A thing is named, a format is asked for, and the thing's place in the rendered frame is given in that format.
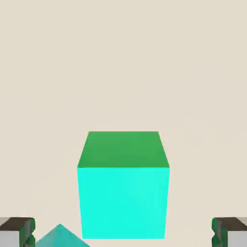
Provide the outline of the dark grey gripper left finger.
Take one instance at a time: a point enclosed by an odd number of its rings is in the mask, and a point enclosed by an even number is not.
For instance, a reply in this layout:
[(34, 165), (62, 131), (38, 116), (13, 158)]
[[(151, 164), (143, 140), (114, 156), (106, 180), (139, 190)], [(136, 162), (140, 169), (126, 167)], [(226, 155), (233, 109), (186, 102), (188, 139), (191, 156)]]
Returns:
[(36, 224), (30, 217), (0, 217), (0, 247), (35, 247)]

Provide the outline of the small teal cube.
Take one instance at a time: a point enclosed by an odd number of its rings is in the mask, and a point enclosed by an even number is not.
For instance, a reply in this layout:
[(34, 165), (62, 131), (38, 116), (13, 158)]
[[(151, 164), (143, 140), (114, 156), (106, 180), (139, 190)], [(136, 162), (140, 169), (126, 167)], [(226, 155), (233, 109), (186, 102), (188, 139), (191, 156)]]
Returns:
[(90, 247), (62, 224), (36, 242), (35, 247)]

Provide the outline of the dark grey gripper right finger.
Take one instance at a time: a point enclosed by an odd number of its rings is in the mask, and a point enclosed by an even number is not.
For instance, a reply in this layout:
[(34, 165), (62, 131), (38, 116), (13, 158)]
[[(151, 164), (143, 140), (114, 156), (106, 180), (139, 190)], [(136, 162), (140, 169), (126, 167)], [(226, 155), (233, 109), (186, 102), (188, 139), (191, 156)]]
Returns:
[(212, 247), (247, 247), (247, 217), (212, 219)]

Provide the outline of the small green cube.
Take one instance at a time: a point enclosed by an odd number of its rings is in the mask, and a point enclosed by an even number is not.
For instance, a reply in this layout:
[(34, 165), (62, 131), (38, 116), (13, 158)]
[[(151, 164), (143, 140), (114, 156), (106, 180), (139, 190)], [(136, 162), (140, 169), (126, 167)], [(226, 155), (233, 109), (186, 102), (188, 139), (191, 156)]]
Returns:
[(90, 131), (77, 166), (84, 239), (163, 239), (170, 167), (157, 131)]

